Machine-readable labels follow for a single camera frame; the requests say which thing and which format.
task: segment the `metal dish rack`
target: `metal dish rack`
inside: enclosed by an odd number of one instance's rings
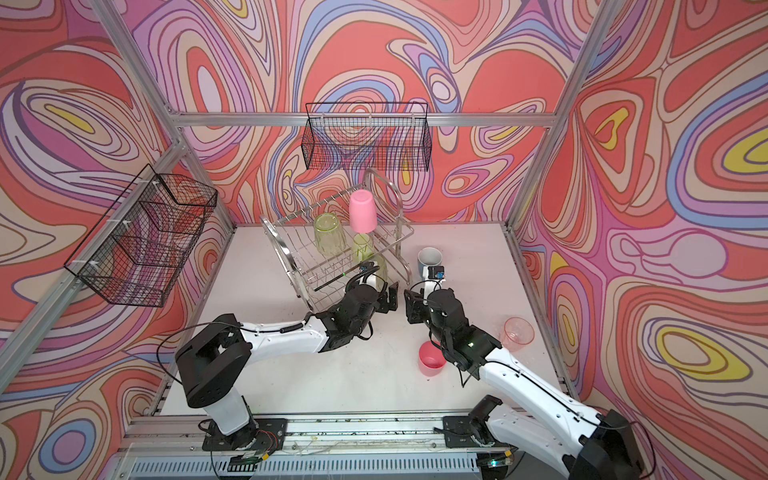
[[[343,297],[348,274],[355,272],[362,263],[352,255],[350,246],[355,232],[349,228],[347,213],[349,195],[361,188],[373,193],[379,212],[379,224],[369,234],[376,251],[374,255],[380,255],[386,261],[390,284],[396,274],[410,285],[411,268],[402,258],[400,247],[404,239],[413,235],[413,227],[403,214],[400,190],[372,168],[366,169],[361,184],[342,190],[277,222],[272,223],[265,216],[260,218],[296,296],[304,299],[313,312],[322,312],[338,303]],[[387,201],[386,188],[394,193],[395,206]],[[325,258],[315,246],[314,220],[327,212],[335,214],[343,222],[347,239],[346,250],[330,258]]]

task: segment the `gray mug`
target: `gray mug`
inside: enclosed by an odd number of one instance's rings
[[[422,280],[429,278],[429,267],[442,264],[442,253],[434,247],[425,247],[419,251],[419,275]]]

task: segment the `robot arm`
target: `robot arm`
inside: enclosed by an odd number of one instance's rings
[[[611,410],[601,415],[520,363],[484,330],[470,325],[453,290],[434,290],[426,301],[406,291],[410,323],[425,323],[446,360],[515,400],[536,420],[486,396],[470,413],[478,444],[515,445],[569,478],[637,480],[643,462],[629,422]]]
[[[349,343],[368,327],[374,311],[396,305],[365,283],[351,284],[341,302],[321,313],[307,313],[298,323],[239,323],[220,315],[179,348],[176,364],[187,404],[205,409],[213,428],[227,437],[232,449],[256,436],[245,400],[234,387],[246,365],[288,353],[322,353]]]

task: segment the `wire mesh basket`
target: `wire mesh basket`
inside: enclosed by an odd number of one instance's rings
[[[386,261],[389,283],[397,276],[410,285],[411,269],[402,258],[402,241],[413,235],[413,227],[405,218],[402,195],[395,184],[372,168],[366,169],[363,182],[271,223],[262,216],[261,223],[283,264],[296,296],[306,301],[313,312],[327,310],[343,297],[349,275],[362,264],[351,248],[356,233],[349,227],[349,196],[353,191],[366,189],[373,193],[379,215],[375,230],[369,233],[373,242],[372,257]],[[396,205],[386,199],[385,189],[395,194]],[[342,221],[347,248],[341,253],[325,257],[315,244],[314,220],[321,214],[333,213]]]
[[[65,268],[109,303],[163,306],[217,199],[189,177],[155,174],[80,270]]]
[[[301,140],[306,169],[428,171],[428,111],[422,102],[308,103]]]

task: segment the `psychedelic wall pattern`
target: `psychedelic wall pattern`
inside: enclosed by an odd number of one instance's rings
[[[581,398],[649,430],[655,478],[768,478],[766,65],[765,2],[627,2],[516,219]]]
[[[120,4],[179,111],[301,112],[308,101],[411,101],[437,112],[551,112],[594,2]],[[433,129],[428,174],[388,172],[412,220],[506,220],[542,129]],[[301,128],[192,127],[186,135],[236,223],[272,220],[359,182],[306,172]]]
[[[233,220],[242,224],[257,223],[262,214],[277,220],[362,181],[361,171],[306,170],[300,130],[188,127],[185,134]],[[457,130],[453,153],[433,147],[429,172],[384,172],[400,189],[407,217],[423,222],[506,220],[544,129]]]
[[[177,111],[303,111],[407,101],[553,111],[596,2],[118,2]]]
[[[87,2],[0,5],[0,335],[127,182],[167,149]],[[81,292],[0,396],[0,478],[96,478],[154,397],[154,349],[185,325],[223,247],[212,217],[163,309]],[[175,345],[161,359],[171,361]]]

